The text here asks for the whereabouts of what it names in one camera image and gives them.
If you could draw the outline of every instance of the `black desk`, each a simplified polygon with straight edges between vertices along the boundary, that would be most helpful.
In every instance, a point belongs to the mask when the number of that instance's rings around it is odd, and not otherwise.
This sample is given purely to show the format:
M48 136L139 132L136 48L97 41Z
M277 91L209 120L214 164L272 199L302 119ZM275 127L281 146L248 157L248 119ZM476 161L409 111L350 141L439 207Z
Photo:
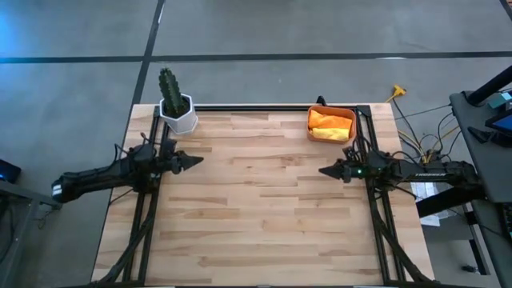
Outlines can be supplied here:
M485 121L495 116L496 112L488 105L474 107L467 103L463 94L452 94L450 102L488 199L471 202L474 214L500 284L502 287L512 287L512 242L508 236L497 235L502 233L502 227L496 205L492 203L512 202L512 149L493 143L481 144L468 131L469 126L491 130L485 127Z

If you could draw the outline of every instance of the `white paper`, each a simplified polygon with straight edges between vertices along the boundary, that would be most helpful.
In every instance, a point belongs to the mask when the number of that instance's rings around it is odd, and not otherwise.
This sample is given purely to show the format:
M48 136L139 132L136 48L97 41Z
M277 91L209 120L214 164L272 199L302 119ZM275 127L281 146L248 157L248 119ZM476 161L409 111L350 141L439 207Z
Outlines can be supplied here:
M430 196L434 196L438 193L435 184L432 182L412 182L410 187L413 190L413 194L416 195L416 202L421 201ZM439 227L441 223L439 222L439 216L436 214L429 215L420 219L422 225L426 226L436 226Z

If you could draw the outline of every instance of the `yellow cloth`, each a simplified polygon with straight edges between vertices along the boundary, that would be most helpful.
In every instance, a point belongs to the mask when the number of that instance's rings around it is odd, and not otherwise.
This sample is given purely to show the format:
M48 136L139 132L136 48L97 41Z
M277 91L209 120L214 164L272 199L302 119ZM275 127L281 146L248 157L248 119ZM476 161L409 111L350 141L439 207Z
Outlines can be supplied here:
M316 138L338 140L338 141L348 141L349 140L349 132L350 131L348 129L339 129L339 128L313 128L311 130L311 133Z
M339 116L323 115L312 110L308 127L316 138L347 141L349 140L352 120Z

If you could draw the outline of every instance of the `desk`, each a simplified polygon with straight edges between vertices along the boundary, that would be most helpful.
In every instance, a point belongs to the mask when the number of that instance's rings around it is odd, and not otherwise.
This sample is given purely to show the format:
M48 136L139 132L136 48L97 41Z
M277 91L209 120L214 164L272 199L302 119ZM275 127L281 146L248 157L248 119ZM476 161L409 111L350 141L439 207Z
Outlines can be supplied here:
M489 201L474 200L471 202L478 224L501 233L502 227L498 212L492 202L512 202L509 185L512 150L493 143L481 144L469 133L467 129L469 126L479 130L490 130L490 128L485 128L485 121L495 116L495 112L488 105L474 107L467 103L462 94L451 95L450 102L474 166L482 179L485 194L489 199ZM500 284L502 287L512 287L512 274L510 273L512 271L512 245L510 240L505 240L483 227L480 231Z
M149 133L153 110L134 106L125 148ZM371 110L379 148L400 150L390 105ZM205 160L162 177L147 285L382 284L365 184L318 172L342 156L342 146L307 140L306 112L198 116L192 135L171 135L180 149ZM114 189L112 198L126 190ZM126 248L136 197L128 194L108 209L93 280ZM400 243L433 278L413 198L393 192L390 202Z

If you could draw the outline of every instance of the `cactus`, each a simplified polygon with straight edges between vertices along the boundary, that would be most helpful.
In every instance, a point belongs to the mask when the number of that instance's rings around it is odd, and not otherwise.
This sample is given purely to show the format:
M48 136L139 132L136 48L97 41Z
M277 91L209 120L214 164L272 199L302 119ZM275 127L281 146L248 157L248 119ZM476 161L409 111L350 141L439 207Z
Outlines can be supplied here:
M182 97L176 76L174 76L169 68L163 68L160 70L158 80L165 103L164 113L174 119L180 118L189 111L190 104Z

